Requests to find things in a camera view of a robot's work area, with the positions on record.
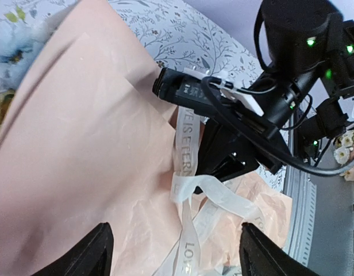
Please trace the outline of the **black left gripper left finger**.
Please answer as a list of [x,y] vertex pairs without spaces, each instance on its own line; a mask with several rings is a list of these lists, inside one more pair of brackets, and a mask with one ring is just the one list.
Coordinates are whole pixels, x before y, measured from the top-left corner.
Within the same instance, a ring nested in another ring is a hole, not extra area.
[[62,257],[33,276],[109,276],[113,256],[113,233],[109,223],[100,223]]

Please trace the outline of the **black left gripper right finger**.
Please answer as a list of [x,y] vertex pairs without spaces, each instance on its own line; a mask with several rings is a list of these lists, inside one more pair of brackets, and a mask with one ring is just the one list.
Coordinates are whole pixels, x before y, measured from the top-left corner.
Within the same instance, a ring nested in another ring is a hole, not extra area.
[[318,276],[288,256],[252,223],[242,224],[240,265],[243,276]]

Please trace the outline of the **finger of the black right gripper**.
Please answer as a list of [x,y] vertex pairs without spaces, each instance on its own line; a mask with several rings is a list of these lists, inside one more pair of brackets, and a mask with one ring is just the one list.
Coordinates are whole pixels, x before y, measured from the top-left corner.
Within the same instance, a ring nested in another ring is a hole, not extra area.
[[212,175],[221,182],[257,172],[269,187],[282,191],[286,166],[241,134],[208,119],[198,151],[197,175]]

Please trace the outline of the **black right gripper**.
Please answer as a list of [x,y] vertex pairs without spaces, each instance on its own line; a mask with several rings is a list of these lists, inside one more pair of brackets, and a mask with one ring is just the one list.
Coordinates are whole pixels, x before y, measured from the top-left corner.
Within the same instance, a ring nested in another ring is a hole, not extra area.
[[282,127],[321,80],[328,93],[309,121],[310,128],[344,129],[351,124],[338,104],[354,97],[354,21],[345,21],[330,1],[263,1],[254,36],[264,29],[271,63],[264,72],[279,81],[265,95],[264,116]]

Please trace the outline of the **white lace ribbon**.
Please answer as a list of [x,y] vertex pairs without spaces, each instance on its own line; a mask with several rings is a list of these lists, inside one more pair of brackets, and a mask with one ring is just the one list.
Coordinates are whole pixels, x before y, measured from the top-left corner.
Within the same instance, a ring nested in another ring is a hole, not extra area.
[[179,108],[176,122],[176,171],[171,200],[182,207],[182,230],[155,275],[200,275],[205,244],[224,212],[265,229],[265,218],[252,201],[236,194],[237,185],[197,175],[201,121],[191,109]]

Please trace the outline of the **beige wrapping paper sheet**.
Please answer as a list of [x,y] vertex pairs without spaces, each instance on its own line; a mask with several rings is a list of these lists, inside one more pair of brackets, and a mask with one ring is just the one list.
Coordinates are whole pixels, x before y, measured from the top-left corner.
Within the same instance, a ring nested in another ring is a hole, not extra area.
[[[0,127],[0,275],[32,275],[110,224],[112,275],[155,275],[182,230],[170,198],[177,109],[152,93],[162,67],[249,86],[256,58],[183,1],[0,1],[51,35]],[[205,271],[237,266],[242,219],[224,212]]]

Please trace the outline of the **blue fake flower stem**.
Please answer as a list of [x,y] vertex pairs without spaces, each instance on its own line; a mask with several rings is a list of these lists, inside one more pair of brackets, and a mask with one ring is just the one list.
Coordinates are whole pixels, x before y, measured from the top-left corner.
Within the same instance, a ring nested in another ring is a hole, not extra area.
[[16,6],[0,21],[0,93],[17,90],[28,69],[51,35],[35,12]]

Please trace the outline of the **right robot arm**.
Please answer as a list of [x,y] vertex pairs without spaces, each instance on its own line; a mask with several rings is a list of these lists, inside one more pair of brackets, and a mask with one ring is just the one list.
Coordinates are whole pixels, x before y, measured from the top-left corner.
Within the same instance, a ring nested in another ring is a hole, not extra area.
[[293,157],[280,135],[321,80],[328,93],[313,117],[296,125],[305,145],[343,134],[350,124],[339,105],[354,97],[354,20],[330,1],[263,1],[254,37],[265,29],[271,63],[247,89],[216,77],[202,81],[214,108],[199,150],[197,174],[227,181],[265,166],[284,165],[321,177],[338,174]]

